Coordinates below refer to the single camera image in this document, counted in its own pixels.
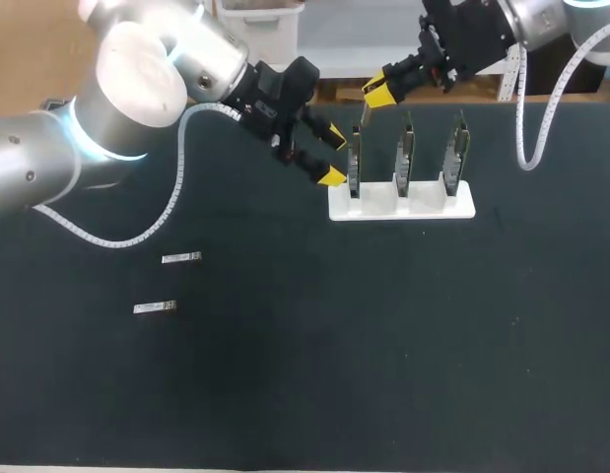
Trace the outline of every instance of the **black table surface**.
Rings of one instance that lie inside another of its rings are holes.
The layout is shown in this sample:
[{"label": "black table surface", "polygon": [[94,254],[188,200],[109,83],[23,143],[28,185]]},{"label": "black table surface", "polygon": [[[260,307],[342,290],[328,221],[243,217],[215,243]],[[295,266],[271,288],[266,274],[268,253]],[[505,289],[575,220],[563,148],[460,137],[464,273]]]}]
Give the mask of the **black table surface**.
[{"label": "black table surface", "polygon": [[[470,221],[330,222],[324,189],[206,114],[145,244],[0,222],[0,464],[610,472],[610,104],[561,106],[533,173],[513,106],[463,109]],[[416,178],[438,174],[458,110],[412,108]],[[360,116],[321,111],[344,130]],[[364,180],[390,179],[404,111],[374,117]],[[121,185],[57,208],[133,237],[175,149],[171,133]],[[201,265],[160,264],[195,250]]]}]

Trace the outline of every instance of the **white holder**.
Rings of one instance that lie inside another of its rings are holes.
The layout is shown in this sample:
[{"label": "white holder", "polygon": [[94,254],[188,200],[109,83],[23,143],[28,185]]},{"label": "white holder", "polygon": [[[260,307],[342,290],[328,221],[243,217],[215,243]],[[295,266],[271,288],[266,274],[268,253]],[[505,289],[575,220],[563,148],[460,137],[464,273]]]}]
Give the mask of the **white holder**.
[{"label": "white holder", "polygon": [[475,217],[471,188],[464,180],[455,197],[446,195],[442,173],[439,180],[410,181],[409,197],[398,196],[395,182],[395,176],[391,182],[362,182],[359,199],[351,198],[348,184],[329,187],[329,217],[337,222]]}]

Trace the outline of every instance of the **white cable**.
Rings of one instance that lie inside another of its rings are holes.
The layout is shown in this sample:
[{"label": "white cable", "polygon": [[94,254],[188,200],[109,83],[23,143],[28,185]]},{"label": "white cable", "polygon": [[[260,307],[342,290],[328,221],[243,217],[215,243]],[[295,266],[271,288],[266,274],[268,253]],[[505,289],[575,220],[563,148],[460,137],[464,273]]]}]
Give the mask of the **white cable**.
[{"label": "white cable", "polygon": [[138,243],[142,243],[147,238],[151,237],[155,232],[157,232],[162,225],[165,224],[165,222],[169,218],[170,213],[175,207],[175,204],[177,203],[177,199],[179,198],[179,193],[184,182],[184,145],[186,136],[186,126],[188,125],[188,120],[190,119],[190,117],[200,111],[217,111],[229,116],[234,121],[240,121],[241,118],[241,115],[238,111],[220,103],[200,103],[198,105],[192,106],[184,113],[179,122],[179,128],[177,130],[177,176],[175,177],[175,186],[173,187],[173,192],[171,193],[169,203],[167,204],[167,207],[165,208],[163,214],[151,227],[142,232],[140,235],[132,239],[128,239],[126,241],[109,241],[107,239],[102,239],[97,236],[93,236],[88,232],[80,229],[75,224],[69,222],[60,214],[46,207],[45,205],[38,205],[34,208],[44,214],[46,217],[49,217],[50,219],[54,220],[56,223],[61,225],[69,232],[75,234],[77,237],[82,238],[92,244],[102,246],[104,248],[128,248]]},{"label": "white cable", "polygon": [[533,170],[539,166],[541,157],[543,156],[543,151],[545,149],[545,144],[548,139],[548,134],[550,133],[550,127],[552,126],[552,119],[554,118],[557,106],[561,101],[561,96],[563,95],[563,91],[565,90],[568,81],[572,77],[576,67],[578,67],[591,49],[593,49],[596,45],[598,45],[598,43],[608,36],[610,36],[610,24],[598,30],[586,42],[584,42],[582,46],[578,48],[578,51],[572,57],[570,62],[568,62],[568,65],[565,66],[565,69],[559,77],[557,85],[554,86],[554,91],[552,92],[552,96],[550,96],[550,100],[548,101],[548,106],[545,109],[543,121],[541,122],[541,129],[539,130],[539,138],[537,139],[534,155],[532,156],[532,160],[530,160],[530,162],[528,162],[525,158],[525,150],[523,147],[523,105],[525,101],[527,54],[523,46],[519,47],[519,60],[521,62],[519,65],[519,91],[516,113],[516,146],[517,161],[523,170]]}]

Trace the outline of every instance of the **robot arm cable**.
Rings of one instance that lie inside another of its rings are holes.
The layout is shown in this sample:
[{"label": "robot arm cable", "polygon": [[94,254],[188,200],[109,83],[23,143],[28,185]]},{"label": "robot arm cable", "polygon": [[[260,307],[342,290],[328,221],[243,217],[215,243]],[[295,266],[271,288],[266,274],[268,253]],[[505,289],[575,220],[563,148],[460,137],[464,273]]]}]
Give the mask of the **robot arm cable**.
[{"label": "robot arm cable", "polygon": [[526,84],[526,69],[527,69],[527,53],[523,45],[519,47],[519,89],[517,96],[517,108],[516,108],[516,147],[517,147],[517,162],[523,170],[533,170],[543,157],[543,151],[545,150],[546,141],[550,128],[552,126],[552,120],[557,110],[557,106],[561,101],[561,96],[565,91],[565,87],[568,81],[572,77],[572,74],[582,62],[585,56],[601,41],[610,36],[610,24],[606,27],[598,30],[594,33],[586,42],[584,42],[576,51],[570,62],[561,73],[559,80],[554,87],[552,96],[548,101],[545,114],[543,115],[543,121],[541,122],[541,129],[539,130],[539,137],[537,138],[537,144],[534,150],[532,159],[528,161],[525,157],[525,150],[523,145],[523,106],[525,102],[525,84]]},{"label": "robot arm cable", "polygon": [[142,232],[140,235],[138,235],[132,239],[125,240],[125,241],[110,241],[110,240],[99,238],[97,236],[93,236],[93,235],[89,234],[85,230],[77,227],[75,224],[68,221],[65,217],[58,214],[57,212],[50,209],[49,207],[46,207],[45,205],[38,205],[34,208],[37,211],[39,211],[40,213],[42,213],[43,215],[45,215],[46,217],[55,221],[57,224],[61,225],[64,229],[66,229],[69,232],[76,235],[77,237],[82,238],[85,241],[88,241],[89,243],[95,244],[97,246],[102,246],[104,248],[109,248],[109,249],[121,249],[121,248],[128,248],[130,246],[134,246],[136,244],[142,243],[147,238],[151,237],[155,232],[157,232],[165,224],[165,222],[169,218],[171,212],[173,211],[175,204],[177,203],[177,199],[179,198],[179,193],[181,191],[182,184],[184,182],[184,154],[185,154],[184,146],[185,146],[186,128],[188,126],[188,120],[190,119],[190,117],[192,115],[194,115],[195,113],[199,113],[200,111],[220,112],[226,116],[229,116],[234,121],[239,121],[240,117],[241,117],[240,113],[238,113],[236,110],[234,110],[228,106],[222,105],[220,103],[200,103],[198,105],[195,105],[195,106],[189,108],[184,113],[184,115],[182,116],[182,118],[180,120],[179,128],[177,131],[177,143],[178,143],[177,144],[177,175],[175,177],[175,186],[173,187],[173,191],[171,193],[169,203],[167,204],[165,211],[158,218],[158,220],[151,227],[149,227],[147,230]]}]

